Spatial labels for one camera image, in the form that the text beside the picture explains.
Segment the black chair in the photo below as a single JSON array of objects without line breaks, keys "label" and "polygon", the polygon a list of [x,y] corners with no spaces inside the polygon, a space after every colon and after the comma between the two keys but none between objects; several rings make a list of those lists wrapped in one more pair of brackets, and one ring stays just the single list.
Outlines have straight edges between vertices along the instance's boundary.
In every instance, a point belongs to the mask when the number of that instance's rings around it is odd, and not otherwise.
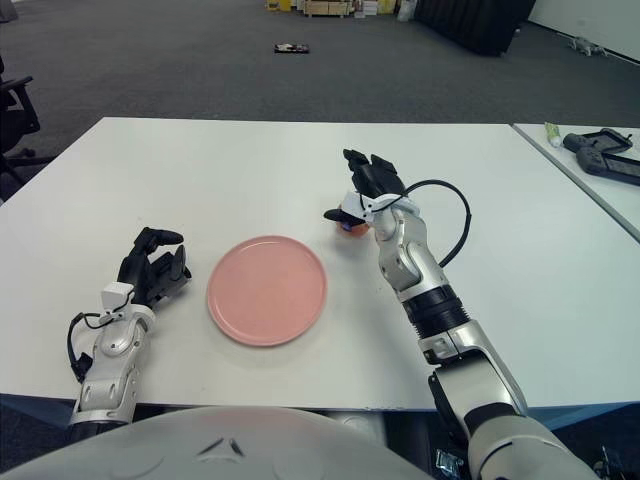
[{"label": "black chair", "polygon": [[[0,75],[4,73],[4,63],[0,57]],[[32,77],[20,80],[2,80],[0,76],[0,176],[9,174],[20,186],[26,181],[15,171],[17,167],[42,165],[51,162],[55,157],[36,158],[35,151],[25,148],[17,155],[5,157],[5,153],[15,147],[24,135],[40,130],[38,116],[27,95],[26,85]],[[6,200],[0,191],[0,198]]]}]

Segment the gray carpet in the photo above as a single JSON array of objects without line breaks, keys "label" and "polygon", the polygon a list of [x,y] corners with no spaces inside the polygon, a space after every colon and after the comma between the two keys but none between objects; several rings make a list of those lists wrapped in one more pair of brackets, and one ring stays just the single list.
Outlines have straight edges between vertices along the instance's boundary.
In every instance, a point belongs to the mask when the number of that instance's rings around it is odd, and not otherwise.
[{"label": "gray carpet", "polygon": [[[103,116],[640,125],[640,68],[527,24],[503,58],[392,16],[308,19],[262,0],[22,0],[6,75],[33,75],[55,154]],[[301,42],[310,55],[275,55]]]}]

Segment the white table surface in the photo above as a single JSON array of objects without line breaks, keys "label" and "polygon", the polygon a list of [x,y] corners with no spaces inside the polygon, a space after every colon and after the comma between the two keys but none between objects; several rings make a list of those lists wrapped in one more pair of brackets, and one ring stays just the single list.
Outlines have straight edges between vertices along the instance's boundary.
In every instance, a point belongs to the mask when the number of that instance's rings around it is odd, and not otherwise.
[{"label": "white table surface", "polygon": [[[509,126],[115,118],[0,207],[0,392],[75,398],[69,320],[99,308],[150,225],[184,234],[193,281],[158,305],[141,402],[433,408],[430,367],[371,234],[345,238],[322,218],[352,188],[344,147],[393,161],[407,185],[464,191],[471,233],[446,273],[531,406],[640,399],[640,247]],[[464,210],[437,187],[412,197],[441,258]],[[250,348],[215,326],[205,288],[226,251],[264,234],[312,248],[329,292],[306,334]]]},{"label": "white table surface", "polygon": [[[516,124],[514,127],[640,242],[640,187],[585,173],[572,151],[549,144],[544,125]],[[597,132],[601,128],[561,125],[560,136]],[[615,127],[615,130],[624,136],[632,134],[634,142],[632,148],[618,155],[640,161],[640,128]]]}]

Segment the black robotic finger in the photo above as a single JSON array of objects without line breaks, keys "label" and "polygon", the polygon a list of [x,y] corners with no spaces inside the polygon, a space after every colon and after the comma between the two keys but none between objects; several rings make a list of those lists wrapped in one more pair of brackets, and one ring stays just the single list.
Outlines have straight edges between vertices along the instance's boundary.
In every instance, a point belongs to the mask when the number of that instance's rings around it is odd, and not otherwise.
[{"label": "black robotic finger", "polygon": [[324,212],[324,218],[341,224],[346,224],[350,227],[355,227],[356,225],[362,225],[363,223],[365,223],[364,220],[361,220],[358,217],[354,217],[353,215],[349,215],[347,212],[343,212],[339,208],[327,210],[326,212]]}]

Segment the small object on floor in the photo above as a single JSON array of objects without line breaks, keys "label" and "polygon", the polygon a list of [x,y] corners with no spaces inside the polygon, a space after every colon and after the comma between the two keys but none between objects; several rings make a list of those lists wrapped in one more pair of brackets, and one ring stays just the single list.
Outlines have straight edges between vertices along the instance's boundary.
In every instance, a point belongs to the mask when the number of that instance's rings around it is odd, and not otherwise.
[{"label": "small object on floor", "polygon": [[309,53],[309,45],[304,43],[276,43],[273,51],[275,53]]},{"label": "small object on floor", "polygon": [[436,468],[444,473],[447,478],[461,480],[460,468],[463,465],[464,461],[455,455],[447,453],[444,450],[436,450]]},{"label": "small object on floor", "polygon": [[569,46],[573,48],[576,52],[583,53],[587,57],[592,55],[603,55],[607,56],[607,51],[601,47],[600,45],[596,45],[595,43],[591,43],[584,37],[574,37],[569,42]]},{"label": "small object on floor", "polygon": [[548,142],[559,148],[562,145],[562,138],[560,138],[560,128],[555,123],[544,122],[544,128],[547,131]]},{"label": "small object on floor", "polygon": [[276,235],[231,249],[207,287],[209,311],[220,330],[260,347],[302,335],[320,316],[326,296],[318,257],[297,240]]}]

